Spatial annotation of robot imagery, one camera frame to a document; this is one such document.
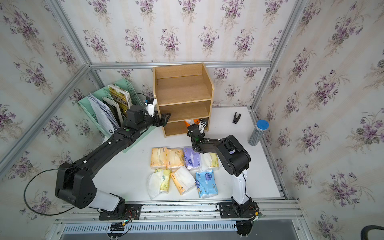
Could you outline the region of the white purple tissue pack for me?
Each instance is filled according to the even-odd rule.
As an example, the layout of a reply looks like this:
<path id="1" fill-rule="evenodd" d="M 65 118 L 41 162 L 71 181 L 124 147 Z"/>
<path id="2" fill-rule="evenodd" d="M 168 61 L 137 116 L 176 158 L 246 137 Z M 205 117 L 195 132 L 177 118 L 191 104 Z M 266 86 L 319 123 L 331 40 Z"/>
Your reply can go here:
<path id="1" fill-rule="evenodd" d="M 192 147 L 184 147 L 183 152 L 187 170 L 197 170 L 202 166 L 200 153 L 195 152 Z"/>

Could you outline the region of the bright orange tissue pack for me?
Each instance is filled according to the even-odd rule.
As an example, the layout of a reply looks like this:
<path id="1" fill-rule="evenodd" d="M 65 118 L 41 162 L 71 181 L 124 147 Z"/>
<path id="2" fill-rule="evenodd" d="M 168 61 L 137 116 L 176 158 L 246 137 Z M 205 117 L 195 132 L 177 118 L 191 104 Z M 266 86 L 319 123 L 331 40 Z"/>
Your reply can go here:
<path id="1" fill-rule="evenodd" d="M 199 125 L 200 121 L 201 121 L 200 119 L 190 119 L 190 120 L 185 120 L 184 123 L 188 128 L 191 125 Z"/>

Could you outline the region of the white yellow tissue pack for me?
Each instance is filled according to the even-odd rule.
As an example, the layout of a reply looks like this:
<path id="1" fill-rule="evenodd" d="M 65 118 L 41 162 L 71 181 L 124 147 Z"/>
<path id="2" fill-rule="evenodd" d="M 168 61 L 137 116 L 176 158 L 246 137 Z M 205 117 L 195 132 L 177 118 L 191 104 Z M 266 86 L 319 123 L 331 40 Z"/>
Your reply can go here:
<path id="1" fill-rule="evenodd" d="M 202 170 L 218 170 L 220 168 L 219 157 L 215 153 L 200 154 L 202 161 Z"/>

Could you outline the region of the pale orange tissue pack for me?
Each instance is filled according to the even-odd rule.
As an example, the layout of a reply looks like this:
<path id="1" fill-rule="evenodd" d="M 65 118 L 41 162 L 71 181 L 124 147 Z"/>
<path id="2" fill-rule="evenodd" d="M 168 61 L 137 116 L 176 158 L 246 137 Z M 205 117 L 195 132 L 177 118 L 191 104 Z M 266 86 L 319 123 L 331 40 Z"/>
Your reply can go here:
<path id="1" fill-rule="evenodd" d="M 185 165 L 184 151 L 181 148 L 167 149 L 167 168 L 174 170 Z"/>
<path id="2" fill-rule="evenodd" d="M 167 148 L 152 148 L 151 164 L 152 169 L 167 168 Z"/>

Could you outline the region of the orange flower tissue pack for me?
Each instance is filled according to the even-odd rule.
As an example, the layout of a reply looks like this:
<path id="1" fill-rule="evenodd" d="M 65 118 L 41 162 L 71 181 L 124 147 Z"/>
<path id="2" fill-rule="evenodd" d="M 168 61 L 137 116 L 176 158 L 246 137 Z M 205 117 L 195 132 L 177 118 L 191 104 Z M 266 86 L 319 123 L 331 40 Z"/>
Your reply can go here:
<path id="1" fill-rule="evenodd" d="M 196 186 L 196 180 L 185 166 L 182 166 L 175 172 L 172 172 L 171 178 L 180 195 L 185 194 Z"/>

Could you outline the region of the light blue tissue pack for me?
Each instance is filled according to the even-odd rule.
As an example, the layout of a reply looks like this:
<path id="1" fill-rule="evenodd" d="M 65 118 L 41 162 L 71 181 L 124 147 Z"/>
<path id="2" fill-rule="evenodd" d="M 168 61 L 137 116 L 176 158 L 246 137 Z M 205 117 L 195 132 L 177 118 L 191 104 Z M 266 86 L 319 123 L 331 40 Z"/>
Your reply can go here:
<path id="1" fill-rule="evenodd" d="M 211 198 L 219 194 L 214 171 L 207 170 L 196 173 L 196 186 L 201 199 Z"/>

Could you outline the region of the yellow green tissue pack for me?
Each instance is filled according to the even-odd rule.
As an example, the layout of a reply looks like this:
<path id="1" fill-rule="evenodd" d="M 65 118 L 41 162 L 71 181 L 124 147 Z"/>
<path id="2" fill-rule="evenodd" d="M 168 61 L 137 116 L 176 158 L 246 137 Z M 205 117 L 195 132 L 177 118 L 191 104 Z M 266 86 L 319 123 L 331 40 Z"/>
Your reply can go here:
<path id="1" fill-rule="evenodd" d="M 147 192 L 153 200 L 160 194 L 168 194 L 172 171 L 169 169 L 156 169 L 147 181 Z"/>

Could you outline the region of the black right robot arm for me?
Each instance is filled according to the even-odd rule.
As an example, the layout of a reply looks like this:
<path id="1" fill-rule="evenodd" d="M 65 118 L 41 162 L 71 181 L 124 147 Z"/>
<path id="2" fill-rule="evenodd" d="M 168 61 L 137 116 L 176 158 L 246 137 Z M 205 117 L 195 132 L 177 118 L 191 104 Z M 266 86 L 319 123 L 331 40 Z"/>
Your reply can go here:
<path id="1" fill-rule="evenodd" d="M 238 215 L 252 208 L 253 200 L 247 193 L 247 174 L 251 157 L 235 136 L 209 139 L 197 124 L 187 127 L 192 148 L 200 154 L 217 154 L 222 166 L 233 180 L 233 209 Z"/>

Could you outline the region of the wooden three-tier shelf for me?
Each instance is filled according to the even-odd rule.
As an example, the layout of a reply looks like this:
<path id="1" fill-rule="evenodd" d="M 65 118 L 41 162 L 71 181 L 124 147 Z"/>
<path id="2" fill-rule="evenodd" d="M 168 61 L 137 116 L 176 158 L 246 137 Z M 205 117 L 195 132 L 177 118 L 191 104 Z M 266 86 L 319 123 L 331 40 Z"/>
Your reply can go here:
<path id="1" fill-rule="evenodd" d="M 153 68 L 154 97 L 161 114 L 170 114 L 165 137 L 185 135 L 187 120 L 205 120 L 209 130 L 215 86 L 204 63 Z"/>

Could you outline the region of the yellow cover book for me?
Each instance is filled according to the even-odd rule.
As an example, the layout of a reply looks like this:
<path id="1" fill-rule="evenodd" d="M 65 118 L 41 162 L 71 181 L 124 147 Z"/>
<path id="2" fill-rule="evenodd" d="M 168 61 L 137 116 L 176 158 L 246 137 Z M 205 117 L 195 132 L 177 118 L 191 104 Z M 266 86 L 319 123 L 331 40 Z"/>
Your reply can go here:
<path id="1" fill-rule="evenodd" d="M 108 85 L 108 89 L 113 100 L 119 104 L 122 113 L 126 117 L 127 110 L 133 105 L 130 93 L 114 84 Z"/>

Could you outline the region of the grey bound book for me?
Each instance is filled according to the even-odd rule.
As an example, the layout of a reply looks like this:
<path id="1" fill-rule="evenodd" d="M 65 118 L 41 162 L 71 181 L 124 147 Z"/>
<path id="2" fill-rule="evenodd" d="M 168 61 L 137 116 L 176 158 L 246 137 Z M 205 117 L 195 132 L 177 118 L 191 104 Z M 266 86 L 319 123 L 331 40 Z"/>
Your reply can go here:
<path id="1" fill-rule="evenodd" d="M 121 126 L 123 123 L 123 115 L 120 109 L 120 105 L 107 97 L 102 97 L 102 101 L 110 108 L 118 125 Z"/>

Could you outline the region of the white papers in organizer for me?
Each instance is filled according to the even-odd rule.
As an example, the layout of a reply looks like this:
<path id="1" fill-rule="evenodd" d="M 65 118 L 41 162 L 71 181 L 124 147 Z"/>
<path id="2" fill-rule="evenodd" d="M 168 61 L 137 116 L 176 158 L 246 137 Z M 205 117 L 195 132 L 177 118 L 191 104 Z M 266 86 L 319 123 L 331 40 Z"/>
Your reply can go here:
<path id="1" fill-rule="evenodd" d="M 120 127 L 110 108 L 92 94 L 87 98 L 96 114 L 100 127 L 110 136 Z"/>

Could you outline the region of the blue capped striped cylinder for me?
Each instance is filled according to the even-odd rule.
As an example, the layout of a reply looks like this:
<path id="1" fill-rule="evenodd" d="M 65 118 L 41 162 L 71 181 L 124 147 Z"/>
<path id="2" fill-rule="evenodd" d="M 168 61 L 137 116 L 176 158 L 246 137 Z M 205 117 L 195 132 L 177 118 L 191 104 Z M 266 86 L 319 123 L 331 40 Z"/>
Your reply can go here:
<path id="1" fill-rule="evenodd" d="M 267 122 L 266 120 L 258 120 L 251 136 L 249 137 L 248 144 L 251 146 L 256 146 L 263 137 L 264 132 L 267 131 L 268 128 L 269 122 Z"/>

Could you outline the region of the mint green desk organizer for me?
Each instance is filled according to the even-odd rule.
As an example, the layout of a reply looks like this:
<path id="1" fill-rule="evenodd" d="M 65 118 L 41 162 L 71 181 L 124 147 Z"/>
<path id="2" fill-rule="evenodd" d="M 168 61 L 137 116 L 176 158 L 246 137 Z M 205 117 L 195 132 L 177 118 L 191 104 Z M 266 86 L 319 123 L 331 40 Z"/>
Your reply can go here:
<path id="1" fill-rule="evenodd" d="M 126 92 L 129 92 L 131 95 L 134 95 L 137 93 L 132 83 L 126 79 L 120 79 L 114 82 L 112 85 L 115 85 L 116 87 L 119 87 L 120 89 Z M 95 91 L 94 93 L 92 93 L 92 95 L 94 96 L 94 98 L 98 99 L 99 102 L 102 102 L 104 105 L 107 106 L 107 110 L 110 113 L 112 113 L 112 118 L 113 120 L 115 120 L 115 123 L 120 124 L 121 123 L 120 120 L 124 120 L 123 111 L 121 110 L 121 107 L 119 107 L 118 103 L 114 103 L 111 105 L 103 100 L 104 98 L 106 98 L 106 99 L 109 99 L 110 102 L 112 103 L 114 102 L 108 86 Z M 99 124 L 99 119 L 97 118 L 97 114 L 93 109 L 93 101 L 90 102 L 87 96 L 79 100 L 78 104 L 84 110 L 86 115 L 89 117 L 90 122 L 92 122 L 102 134 L 104 134 L 107 137 L 110 137 L 111 133 L 109 132 L 109 129 L 105 131 L 105 129 Z"/>

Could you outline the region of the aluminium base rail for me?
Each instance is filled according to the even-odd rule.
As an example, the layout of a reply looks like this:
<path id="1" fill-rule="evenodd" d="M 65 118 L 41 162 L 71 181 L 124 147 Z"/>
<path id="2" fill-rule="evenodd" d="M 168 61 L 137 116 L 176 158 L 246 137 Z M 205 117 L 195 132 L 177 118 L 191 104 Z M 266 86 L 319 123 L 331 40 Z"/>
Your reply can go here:
<path id="1" fill-rule="evenodd" d="M 52 239 L 70 234 L 104 234 L 116 239 L 134 233 L 240 232 L 248 233 L 257 221 L 288 220 L 297 228 L 304 215 L 296 201 L 256 200 L 242 213 L 231 202 L 148 202 L 129 204 L 127 216 L 112 217 L 104 211 L 63 217 L 54 222 Z"/>

